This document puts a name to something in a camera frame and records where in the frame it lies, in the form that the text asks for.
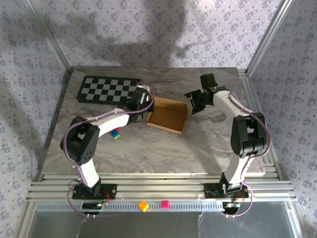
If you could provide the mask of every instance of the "gray marble surface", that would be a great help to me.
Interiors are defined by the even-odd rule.
[[[74,173],[59,148],[63,135],[75,116],[95,117],[115,106],[78,103],[76,95],[85,75],[133,77],[151,84],[157,96],[185,101],[183,94],[201,89],[200,76],[213,72],[219,85],[236,92],[246,105],[236,68],[122,69],[87,67],[74,70],[58,117],[43,173]],[[216,107],[188,115],[182,135],[142,122],[123,127],[121,137],[99,138],[94,163],[98,173],[211,173],[220,174],[235,156],[230,147],[231,124]],[[258,172],[262,160],[254,161],[250,172]]]

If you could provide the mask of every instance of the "purple cable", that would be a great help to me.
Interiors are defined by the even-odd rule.
[[[79,177],[79,183],[75,184],[75,185],[74,185],[73,187],[71,187],[71,188],[69,189],[69,191],[67,192],[67,200],[68,200],[68,203],[69,203],[69,205],[71,206],[71,208],[72,208],[75,212],[79,213],[80,215],[86,216],[83,212],[78,211],[78,210],[75,208],[75,206],[74,206],[73,204],[71,204],[70,199],[69,199],[69,194],[70,194],[70,192],[74,189],[75,186],[80,185],[80,184],[83,182],[83,179],[82,179],[81,173],[79,172],[79,169],[76,167],[76,162],[75,162],[74,160],[72,160],[72,159],[70,158],[69,154],[68,154],[68,151],[67,151],[67,137],[68,137],[68,134],[69,134],[69,132],[71,131],[71,129],[73,129],[73,128],[77,127],[77,126],[80,126],[80,125],[85,124],[85,123],[91,123],[91,122],[96,122],[96,121],[104,120],[105,118],[108,118],[108,117],[110,117],[110,116],[112,116],[112,115],[116,115],[116,114],[128,115],[128,114],[135,114],[135,113],[145,112],[145,111],[146,111],[147,109],[149,109],[149,108],[152,106],[152,104],[154,103],[154,100],[155,100],[155,92],[154,92],[154,89],[153,89],[149,84],[144,83],[144,82],[137,83],[136,86],[137,86],[137,85],[140,85],[140,84],[143,84],[143,85],[148,86],[148,87],[150,88],[150,90],[151,90],[152,95],[153,95],[153,99],[151,100],[150,104],[147,105],[145,108],[140,109],[140,110],[136,110],[136,111],[130,111],[130,112],[113,112],[113,113],[109,113],[109,114],[106,114],[106,115],[103,115],[103,116],[100,116],[100,117],[98,117],[98,118],[94,118],[94,119],[91,119],[91,120],[85,120],[85,121],[77,122],[77,123],[71,125],[71,126],[67,129],[67,131],[66,131],[66,133],[65,133],[65,135],[64,135],[64,138],[63,138],[63,150],[64,150],[64,154],[65,154],[66,158],[68,159],[68,161],[74,166],[75,172],[76,172],[77,176]]]
[[[242,172],[241,172],[241,175],[240,175],[241,183],[242,183],[244,186],[246,186],[246,187],[250,190],[250,192],[251,192],[251,201],[250,201],[250,204],[249,204],[248,208],[247,208],[244,212],[242,212],[242,213],[240,213],[240,214],[237,214],[237,215],[229,215],[230,217],[240,217],[240,216],[246,214],[246,213],[250,210],[250,208],[251,208],[251,206],[252,206],[252,204],[253,204],[253,191],[252,191],[252,188],[251,188],[247,183],[244,182],[245,173],[247,172],[247,169],[246,169],[246,168],[248,168],[249,164],[250,164],[255,158],[262,157],[262,156],[266,155],[266,154],[269,152],[270,147],[271,147],[271,136],[270,136],[270,134],[269,134],[269,131],[268,131],[266,125],[265,125],[256,115],[254,115],[252,112],[249,112],[248,110],[244,109],[244,108],[241,107],[239,104],[237,104],[237,103],[231,98],[231,96],[233,96],[237,101],[239,101],[239,97],[237,96],[237,94],[235,94],[234,92],[230,92],[230,93],[228,94],[228,98],[229,98],[230,102],[231,102],[234,106],[236,106],[238,109],[240,109],[240,110],[243,111],[244,113],[249,114],[253,119],[255,119],[255,120],[263,127],[263,129],[265,130],[265,133],[266,133],[266,137],[267,137],[267,147],[266,147],[266,150],[265,150],[262,154],[250,156],[250,157],[247,159],[247,162],[246,162],[246,164],[244,165],[244,167],[243,167],[243,169],[242,169]]]

